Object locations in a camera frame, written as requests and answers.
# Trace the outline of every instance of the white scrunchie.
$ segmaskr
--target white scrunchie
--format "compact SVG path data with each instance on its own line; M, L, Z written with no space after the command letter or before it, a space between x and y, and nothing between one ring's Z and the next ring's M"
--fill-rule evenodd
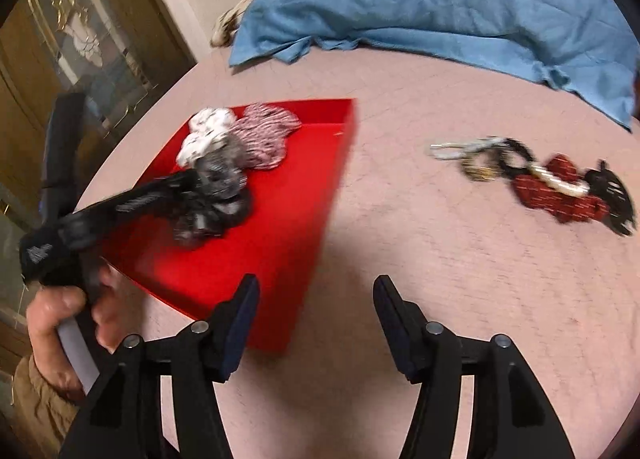
M193 168L195 161L207 152L218 150L226 143L226 134L236 121L231 109L207 107L189 120L189 134L175 162L182 168Z

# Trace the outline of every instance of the black hair clip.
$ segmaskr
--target black hair clip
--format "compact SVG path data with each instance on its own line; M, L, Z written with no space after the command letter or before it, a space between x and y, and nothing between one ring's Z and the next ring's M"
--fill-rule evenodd
M631 228L636 230L636 211L631 196L625 186L607 166L607 162L600 160L599 170L588 170L584 180L589 183L589 194L601 198L609 206L609 216L604 224L618 235L633 235Z
M525 166L517 167L509 165L509 163L507 163L507 152L515 152L517 155L521 156L525 161ZM498 166L502 173L509 179L515 179L517 176L529 174L529 167L526 164L532 163L533 161L534 157L530 150L517 140L507 138L504 141L504 147L498 147Z

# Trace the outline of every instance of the human hand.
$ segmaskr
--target human hand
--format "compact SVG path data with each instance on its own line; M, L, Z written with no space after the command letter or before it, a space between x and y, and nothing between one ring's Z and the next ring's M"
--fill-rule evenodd
M128 334L118 278L119 274L113 268L105 266L100 270L102 294L91 310L97 325L96 340L111 353ZM79 401L84 393L78 375L62 349L56 327L64 319L81 312L85 303L84 292L78 287L46 287L36 293L26 313L36 367L58 394L72 401Z

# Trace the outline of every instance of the hair accessory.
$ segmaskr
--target hair accessory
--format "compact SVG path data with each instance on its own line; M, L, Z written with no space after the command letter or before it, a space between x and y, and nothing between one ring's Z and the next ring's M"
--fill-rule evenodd
M237 195L246 185L246 175L240 170L244 163L242 145L233 134L225 136L222 149L207 152L194 164L200 187L212 200L226 200Z
M175 162L182 168L194 168L198 158L226 144L226 135L236 121L231 109L208 107L189 120L191 133L182 142Z
M559 174L554 176L567 181L577 175L575 166L565 156L554 156L547 163ZM520 174L513 179L513 189L520 201L528 208L540 208L555 216L561 223L569 221L602 221L609 213L609 206L596 195L572 197L553 190L545 182L530 174Z
M518 140L507 138L498 149L498 166L502 173L509 179L515 179L517 176L529 174L528 166L517 167L509 165L507 163L507 152L515 152L517 155L522 156L527 164L535 162L535 158L527 147L521 144Z
M493 147L500 146L504 142L505 138L499 138L498 136L487 136L486 138L478 138L477 140L466 143L433 144L429 148L431 151L431 155L436 160L461 160L467 154L482 152L483 150L488 150Z
M578 179L575 166L564 154L556 154L547 164L547 168L540 163L530 162L529 171L560 194L584 197L589 193L589 184ZM563 180L558 176L566 176L566 178Z
M298 130L298 117L282 107L252 104L231 127L246 149L245 168L270 170L287 155L285 138Z
M588 170L584 180L590 185L590 194L600 197L609 207L605 223L619 235L632 235L636 229L636 212L633 201L620 178L600 161L599 170Z
M460 161L460 166L465 175L472 181L493 181L500 174L500 168L495 163L495 150L490 155L493 162L488 166L478 166L475 163L475 154L465 154Z
M212 237L222 237L252 212L254 199L248 188L226 201L210 203L199 194L188 194L175 212L174 239L193 249Z

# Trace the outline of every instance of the blue towel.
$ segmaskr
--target blue towel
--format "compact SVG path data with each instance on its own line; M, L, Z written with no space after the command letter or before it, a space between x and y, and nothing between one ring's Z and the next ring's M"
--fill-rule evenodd
M360 42L546 82L630 126L640 49L613 0L254 0L229 64Z

